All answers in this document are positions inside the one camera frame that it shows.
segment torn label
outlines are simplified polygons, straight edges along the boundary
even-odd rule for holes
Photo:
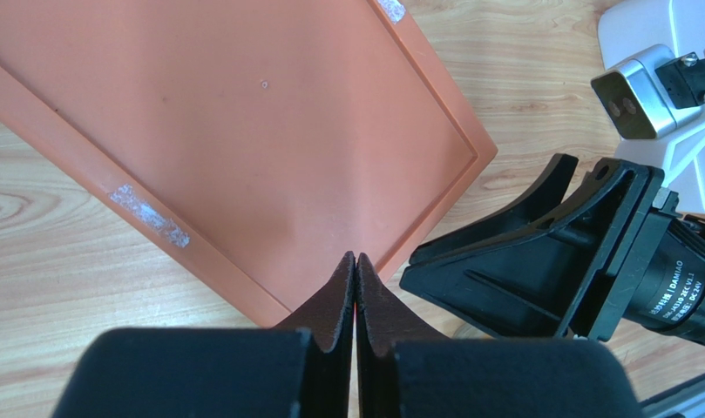
[[[122,185],[118,190],[110,193],[110,200],[132,213],[161,238],[179,248],[184,248],[190,243],[190,236],[187,233],[182,231],[173,220],[164,218],[145,200],[137,197],[131,185]]]
[[[406,14],[406,9],[398,0],[378,0],[378,4],[381,5],[381,8],[393,24],[397,24],[403,19],[403,15]]]

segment orange tray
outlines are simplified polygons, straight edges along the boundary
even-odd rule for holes
[[[263,326],[496,153],[396,0],[0,0],[0,121]]]

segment white plastic part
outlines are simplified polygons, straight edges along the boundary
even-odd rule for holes
[[[705,57],[705,0],[626,0],[605,12],[597,32],[606,69],[656,44]],[[621,139],[615,157],[660,167],[664,186],[680,194],[677,210],[705,213],[705,104],[663,138]]]

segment wooden table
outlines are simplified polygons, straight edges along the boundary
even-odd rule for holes
[[[580,158],[573,188],[613,155],[589,80],[617,1],[404,1],[499,146],[431,238],[509,203],[555,152]],[[444,333],[462,325],[390,288]],[[0,124],[0,416],[48,415],[87,344],[126,326],[253,324]],[[609,347],[640,399],[705,372],[705,348],[628,322]]]

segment light wood tabletop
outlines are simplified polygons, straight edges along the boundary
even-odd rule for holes
[[[589,80],[598,18],[617,0],[403,3],[499,147],[430,238],[509,203],[556,152],[580,159],[571,190],[613,155]],[[463,325],[399,275],[389,287],[417,314],[448,335]],[[0,124],[0,416],[49,415],[86,346],[126,326],[254,325]],[[630,322],[608,346],[639,399],[705,372],[704,347]]]

